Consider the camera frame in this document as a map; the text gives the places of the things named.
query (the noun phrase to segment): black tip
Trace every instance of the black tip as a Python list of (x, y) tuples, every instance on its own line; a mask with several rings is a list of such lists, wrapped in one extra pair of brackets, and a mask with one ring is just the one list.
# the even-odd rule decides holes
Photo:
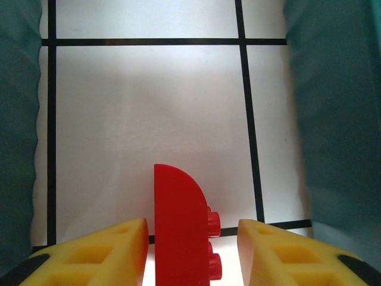
[(381, 286), (381, 273), (368, 263), (343, 254), (338, 259), (369, 286)]
[(50, 255), (41, 254), (21, 262), (4, 276), (0, 277), (0, 286), (18, 286), (36, 271)]

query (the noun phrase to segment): teal fabric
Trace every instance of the teal fabric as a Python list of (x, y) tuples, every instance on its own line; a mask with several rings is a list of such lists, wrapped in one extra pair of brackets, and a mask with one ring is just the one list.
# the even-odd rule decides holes
[(40, 0), (0, 2), (0, 276), (32, 250)]
[(381, 4), (286, 0), (316, 239), (381, 271)]

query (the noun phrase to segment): white tile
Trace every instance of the white tile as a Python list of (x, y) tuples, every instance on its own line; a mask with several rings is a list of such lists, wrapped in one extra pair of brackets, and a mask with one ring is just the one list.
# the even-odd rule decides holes
[(284, 0), (242, 0), (246, 38), (285, 38)]
[(234, 1), (57, 0), (58, 38), (236, 38)]
[(40, 110), (37, 116), (38, 144), (35, 154), (36, 181), (33, 188), (33, 206), (35, 215), (32, 222), (32, 245), (46, 245), (46, 203), (47, 203), (47, 165), (46, 138), (48, 122), (48, 48), (41, 47), (41, 78), (38, 86)]
[(218, 253), (222, 263), (222, 279), (211, 281), (211, 286), (243, 285), (241, 264), (237, 248), (237, 236), (210, 239), (213, 252)]
[(314, 238), (314, 232), (312, 228), (297, 228), (297, 229), (288, 229), (288, 231), (293, 232), (294, 234), (300, 234), (304, 237)]
[[(239, 263), (237, 236), (211, 238), (213, 252), (221, 257), (222, 279), (210, 282), (211, 286), (243, 285), (241, 264)], [(143, 286), (155, 285), (155, 246), (148, 248)]]
[(255, 218), (238, 46), (59, 47), (57, 234), (154, 222), (154, 164), (193, 177), (222, 227)]
[(40, 21), (40, 33), (42, 39), (48, 38), (48, 0), (41, 0), (42, 16)]
[(308, 218), (288, 48), (249, 46), (248, 58), (265, 220)]

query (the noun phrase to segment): black line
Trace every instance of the black line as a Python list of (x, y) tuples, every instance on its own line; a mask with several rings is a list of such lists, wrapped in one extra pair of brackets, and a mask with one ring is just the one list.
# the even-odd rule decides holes
[(310, 228), (310, 227), (312, 227), (311, 220), (309, 220), (309, 219), (294, 220), (291, 222), (275, 222), (275, 223), (269, 223), (269, 225), (276, 226), (277, 228), (283, 228), (283, 229), (296, 229), (296, 228)]
[(57, 243), (57, 172), (56, 172), (56, 85), (57, 85), (57, 47), (56, 38), (56, 2), (48, 1), (48, 198), (47, 198), (47, 242)]
[[(276, 226), (282, 229), (298, 229), (298, 228), (310, 228), (312, 227), (311, 221), (309, 219), (303, 220), (293, 220), (290, 222), (275, 222), (269, 223), (269, 225)], [(219, 237), (232, 237), (237, 235), (238, 227), (234, 228), (223, 228), (221, 229), (221, 235)], [(148, 237), (149, 244), (155, 244), (155, 235), (150, 235)], [(48, 247), (48, 245), (33, 246), (33, 253)]]
[[(165, 46), (165, 45), (239, 45), (234, 38), (162, 38), (162, 39), (42, 39), (43, 46)], [(246, 45), (287, 45), (286, 39), (245, 39)]]
[(246, 43), (245, 43), (245, 26), (243, 23), (243, 11), (242, 11), (241, 0), (236, 0), (236, 16), (237, 16), (238, 36), (239, 36), (239, 50), (241, 52), (243, 90), (245, 92), (246, 117), (248, 122), (251, 169), (252, 169), (252, 178), (253, 178), (254, 195), (255, 195), (255, 208), (257, 210), (257, 220), (260, 222), (264, 222), (264, 207), (263, 207), (263, 196), (262, 196), (262, 186), (261, 186), (261, 176), (260, 176), (260, 164), (258, 159), (257, 137), (255, 135), (255, 123), (254, 123), (254, 111), (253, 111), (252, 96), (251, 96), (248, 51), (247, 51)]
[(148, 240), (149, 240), (149, 244), (155, 244), (155, 235), (150, 235), (148, 237)]
[(245, 39), (246, 45), (255, 46), (285, 46), (287, 45), (286, 39)]

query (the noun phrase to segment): curved lego brick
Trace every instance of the curved lego brick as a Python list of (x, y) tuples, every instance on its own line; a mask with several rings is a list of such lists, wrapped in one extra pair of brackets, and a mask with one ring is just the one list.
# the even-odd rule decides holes
[(219, 236), (220, 217), (185, 172), (155, 165), (155, 274), (157, 286), (205, 286), (221, 279), (220, 256), (208, 237)]

